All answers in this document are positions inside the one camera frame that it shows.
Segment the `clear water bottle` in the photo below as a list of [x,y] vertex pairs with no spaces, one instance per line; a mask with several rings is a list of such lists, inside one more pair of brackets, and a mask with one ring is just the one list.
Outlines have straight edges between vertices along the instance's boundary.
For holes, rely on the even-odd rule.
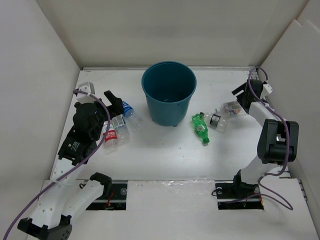
[[220,116],[239,116],[244,113],[242,106],[237,101],[223,103],[215,109],[215,112]]

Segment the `black cap clear bottle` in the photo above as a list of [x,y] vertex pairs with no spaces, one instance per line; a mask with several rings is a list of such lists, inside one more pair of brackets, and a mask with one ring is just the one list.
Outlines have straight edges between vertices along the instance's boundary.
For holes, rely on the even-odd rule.
[[199,114],[203,117],[207,126],[219,133],[223,134],[225,132],[228,125],[228,120],[224,116],[213,112],[200,112]]

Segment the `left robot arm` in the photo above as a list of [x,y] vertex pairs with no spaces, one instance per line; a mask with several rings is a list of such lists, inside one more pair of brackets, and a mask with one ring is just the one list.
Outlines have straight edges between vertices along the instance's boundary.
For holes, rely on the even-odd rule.
[[90,204],[113,194],[111,177],[96,172],[68,200],[67,194],[78,175],[104,143],[101,136],[107,134],[112,117],[124,111],[122,100],[109,90],[104,92],[109,106],[93,93],[79,88],[73,93],[77,97],[73,126],[58,151],[50,184],[31,200],[31,203],[37,202],[34,212],[26,218],[18,215],[14,221],[18,230],[39,240],[68,239],[73,223]]

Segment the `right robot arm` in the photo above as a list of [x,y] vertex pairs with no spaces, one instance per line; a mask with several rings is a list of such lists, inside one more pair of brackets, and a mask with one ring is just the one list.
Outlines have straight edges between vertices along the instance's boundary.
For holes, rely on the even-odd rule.
[[295,121],[281,117],[262,100],[262,93],[266,87],[266,82],[248,79],[232,91],[245,112],[262,127],[257,144],[257,156],[233,178],[231,192],[235,198],[256,197],[254,190],[259,186],[259,181],[264,176],[270,176],[270,171],[277,166],[283,166],[285,169],[297,156],[300,126]]

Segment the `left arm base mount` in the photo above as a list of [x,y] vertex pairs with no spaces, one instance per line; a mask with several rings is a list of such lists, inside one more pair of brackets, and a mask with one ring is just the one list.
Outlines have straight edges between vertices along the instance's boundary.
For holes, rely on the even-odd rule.
[[115,180],[107,195],[93,201],[87,211],[125,211],[127,206],[128,182]]

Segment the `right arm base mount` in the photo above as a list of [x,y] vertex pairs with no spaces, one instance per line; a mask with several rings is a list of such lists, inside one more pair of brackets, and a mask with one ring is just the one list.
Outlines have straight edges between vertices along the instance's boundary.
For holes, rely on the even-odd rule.
[[257,184],[236,186],[231,181],[217,181],[211,195],[217,199],[219,210],[264,210]]

